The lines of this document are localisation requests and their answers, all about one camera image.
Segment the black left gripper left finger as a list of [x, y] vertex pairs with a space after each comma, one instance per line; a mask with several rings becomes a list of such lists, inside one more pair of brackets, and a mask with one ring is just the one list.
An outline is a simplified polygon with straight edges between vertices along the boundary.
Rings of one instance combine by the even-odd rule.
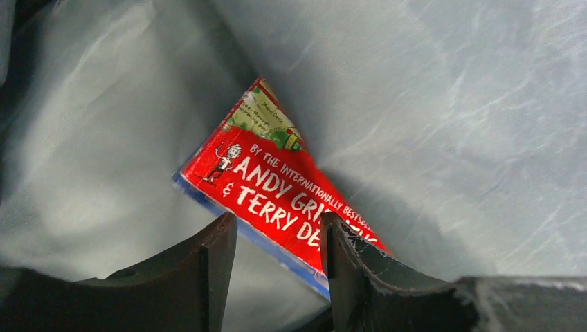
[[225, 213], [196, 235], [105, 279], [1, 271], [2, 331], [220, 331], [237, 240]]

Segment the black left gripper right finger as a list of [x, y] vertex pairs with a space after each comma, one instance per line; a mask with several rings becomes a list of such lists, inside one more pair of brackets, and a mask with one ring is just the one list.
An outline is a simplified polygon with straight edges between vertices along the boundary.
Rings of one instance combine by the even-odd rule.
[[320, 218], [335, 331], [585, 331], [585, 277], [445, 282], [391, 257], [333, 212]]

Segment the red sticker package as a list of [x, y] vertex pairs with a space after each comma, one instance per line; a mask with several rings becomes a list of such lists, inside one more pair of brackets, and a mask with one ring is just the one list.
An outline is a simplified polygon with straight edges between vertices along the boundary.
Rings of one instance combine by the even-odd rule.
[[269, 85], [256, 79], [218, 127], [177, 170], [176, 186], [324, 297], [320, 216], [337, 213], [358, 235], [384, 244], [307, 152]]

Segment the black student backpack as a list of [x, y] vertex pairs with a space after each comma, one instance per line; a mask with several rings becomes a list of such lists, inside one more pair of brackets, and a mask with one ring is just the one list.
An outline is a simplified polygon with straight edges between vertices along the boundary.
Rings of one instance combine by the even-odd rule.
[[585, 1], [2, 1], [1, 265], [104, 278], [214, 216], [172, 175], [259, 77], [483, 331], [586, 330]]

